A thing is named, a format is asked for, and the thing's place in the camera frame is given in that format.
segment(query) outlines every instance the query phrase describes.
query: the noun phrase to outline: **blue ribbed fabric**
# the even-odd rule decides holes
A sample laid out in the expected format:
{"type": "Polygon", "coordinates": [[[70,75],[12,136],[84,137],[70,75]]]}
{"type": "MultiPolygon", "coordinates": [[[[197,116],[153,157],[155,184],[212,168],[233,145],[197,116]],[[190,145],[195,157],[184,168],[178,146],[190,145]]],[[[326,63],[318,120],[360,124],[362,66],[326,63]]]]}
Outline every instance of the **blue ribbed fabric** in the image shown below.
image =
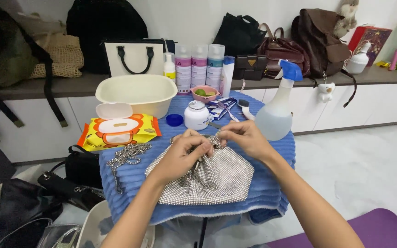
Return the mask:
{"type": "MultiPolygon", "coordinates": [[[[262,102],[239,92],[231,91],[230,96],[236,99],[249,101],[250,111],[253,115],[256,115],[257,111],[264,105],[262,102]]],[[[183,115],[187,104],[192,100],[191,95],[175,96],[169,106],[168,114],[183,115]]],[[[231,109],[231,112],[236,115],[236,113],[241,112],[241,108],[235,105],[231,109]]],[[[244,119],[244,117],[240,115],[237,115],[237,118],[239,118],[240,121],[244,119]]],[[[229,115],[226,114],[219,121],[215,121],[215,123],[226,125],[230,120],[229,115]]],[[[150,141],[152,148],[145,154],[139,155],[142,159],[141,162],[133,166],[125,164],[117,169],[117,177],[124,190],[123,194],[116,193],[113,174],[111,169],[106,166],[107,161],[113,159],[114,153],[121,148],[105,149],[100,152],[99,164],[101,165],[102,185],[115,223],[118,221],[125,208],[130,204],[131,200],[133,200],[141,184],[145,180],[144,172],[146,167],[167,148],[169,139],[172,136],[183,133],[186,130],[184,125],[179,127],[168,126],[164,118],[159,120],[159,127],[162,132],[162,137],[156,137],[150,141]]],[[[200,131],[202,134],[211,135],[214,135],[216,132],[217,129],[211,126],[200,131]]],[[[279,141],[270,141],[270,144],[284,157],[292,168],[295,168],[295,140],[292,132],[289,132],[279,141]]],[[[157,204],[150,223],[155,225],[180,216],[215,217],[246,212],[249,212],[251,222],[254,224],[260,224],[275,217],[282,217],[287,211],[289,202],[286,196],[281,192],[277,181],[265,166],[247,156],[237,144],[230,142],[229,146],[245,157],[255,169],[251,187],[249,188],[249,193],[245,201],[204,206],[172,206],[157,204]]]]}

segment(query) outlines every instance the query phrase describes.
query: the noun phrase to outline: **yellow package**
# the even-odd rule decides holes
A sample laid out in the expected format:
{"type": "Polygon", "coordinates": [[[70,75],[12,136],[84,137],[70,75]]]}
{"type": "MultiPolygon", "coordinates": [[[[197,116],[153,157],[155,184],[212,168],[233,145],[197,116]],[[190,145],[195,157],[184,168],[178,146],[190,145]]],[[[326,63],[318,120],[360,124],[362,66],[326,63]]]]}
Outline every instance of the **yellow package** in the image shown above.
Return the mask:
{"type": "Polygon", "coordinates": [[[96,151],[127,144],[141,144],[162,136],[157,118],[146,114],[134,114],[124,119],[91,119],[85,124],[78,145],[87,151],[96,151]]]}

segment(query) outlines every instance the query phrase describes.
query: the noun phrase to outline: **hand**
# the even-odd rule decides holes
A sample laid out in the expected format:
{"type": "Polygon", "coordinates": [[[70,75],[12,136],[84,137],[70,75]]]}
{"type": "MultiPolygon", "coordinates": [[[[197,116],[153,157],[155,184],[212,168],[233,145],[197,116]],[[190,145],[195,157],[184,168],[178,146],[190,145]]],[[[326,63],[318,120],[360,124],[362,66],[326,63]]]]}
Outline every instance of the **hand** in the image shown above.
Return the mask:
{"type": "Polygon", "coordinates": [[[166,185],[186,175],[197,159],[205,154],[212,156],[211,142],[198,132],[188,129],[182,135],[173,138],[171,147],[148,177],[155,178],[159,183],[166,185]],[[197,148],[187,155],[186,152],[193,146],[197,148]]]}
{"type": "Polygon", "coordinates": [[[218,136],[222,145],[226,144],[226,139],[232,140],[247,155],[260,161],[264,161],[271,154],[278,154],[260,132],[254,121],[231,121],[228,125],[221,128],[218,136]]]}

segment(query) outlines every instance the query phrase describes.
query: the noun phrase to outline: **gold triangle logo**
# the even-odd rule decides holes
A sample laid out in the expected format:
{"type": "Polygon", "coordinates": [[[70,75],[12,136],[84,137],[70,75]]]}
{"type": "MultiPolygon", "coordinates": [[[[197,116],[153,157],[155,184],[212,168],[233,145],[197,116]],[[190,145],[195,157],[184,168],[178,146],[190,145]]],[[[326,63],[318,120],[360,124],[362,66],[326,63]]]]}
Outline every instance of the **gold triangle logo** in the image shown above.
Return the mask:
{"type": "Polygon", "coordinates": [[[251,66],[255,64],[255,59],[250,59],[247,61],[251,66]]]}

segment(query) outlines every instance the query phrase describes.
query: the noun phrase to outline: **blue cap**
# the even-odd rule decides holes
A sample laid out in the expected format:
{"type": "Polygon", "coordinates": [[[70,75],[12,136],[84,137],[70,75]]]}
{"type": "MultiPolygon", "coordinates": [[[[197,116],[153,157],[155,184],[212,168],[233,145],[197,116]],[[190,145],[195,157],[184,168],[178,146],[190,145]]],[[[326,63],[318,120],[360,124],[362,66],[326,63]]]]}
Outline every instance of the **blue cap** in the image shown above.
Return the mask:
{"type": "Polygon", "coordinates": [[[284,59],[280,59],[279,65],[283,70],[283,78],[289,79],[292,81],[302,81],[303,74],[301,73],[301,68],[292,62],[289,62],[284,59]]]}
{"type": "Polygon", "coordinates": [[[234,64],[235,63],[235,58],[232,56],[224,56],[223,58],[223,64],[228,65],[228,64],[234,64]]]}
{"type": "Polygon", "coordinates": [[[166,123],[171,127],[178,127],[183,123],[183,117],[178,114],[170,114],[166,117],[166,123]]]}

